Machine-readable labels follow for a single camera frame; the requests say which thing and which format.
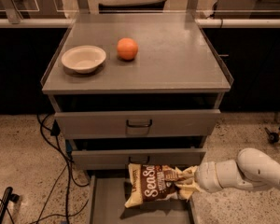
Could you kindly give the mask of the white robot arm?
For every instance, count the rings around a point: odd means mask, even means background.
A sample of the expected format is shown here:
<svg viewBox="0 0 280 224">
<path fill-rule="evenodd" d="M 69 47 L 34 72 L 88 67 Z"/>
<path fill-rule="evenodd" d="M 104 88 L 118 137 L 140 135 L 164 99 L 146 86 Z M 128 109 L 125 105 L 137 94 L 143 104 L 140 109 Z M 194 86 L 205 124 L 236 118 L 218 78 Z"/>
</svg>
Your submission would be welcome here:
<svg viewBox="0 0 280 224">
<path fill-rule="evenodd" d="M 245 148 L 235 160 L 207 161 L 188 168 L 178 175 L 175 185 L 187 200 L 195 191 L 214 193 L 228 188 L 280 190 L 280 164 L 258 149 Z"/>
</svg>

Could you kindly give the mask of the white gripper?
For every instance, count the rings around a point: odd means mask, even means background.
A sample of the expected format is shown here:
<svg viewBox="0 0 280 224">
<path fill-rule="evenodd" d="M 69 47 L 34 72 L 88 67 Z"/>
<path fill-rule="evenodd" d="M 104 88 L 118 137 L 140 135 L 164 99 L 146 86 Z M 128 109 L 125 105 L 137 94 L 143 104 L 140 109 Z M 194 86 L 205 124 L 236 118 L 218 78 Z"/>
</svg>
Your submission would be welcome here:
<svg viewBox="0 0 280 224">
<path fill-rule="evenodd" d="M 208 192 L 218 192 L 226 188 L 248 190 L 249 184 L 245 182 L 235 160 L 208 161 L 198 166 L 190 166 L 184 170 L 175 168 L 177 181 L 195 181 L 197 183 L 178 184 L 178 196 L 182 200 L 189 200 L 194 192 L 202 189 Z"/>
</svg>

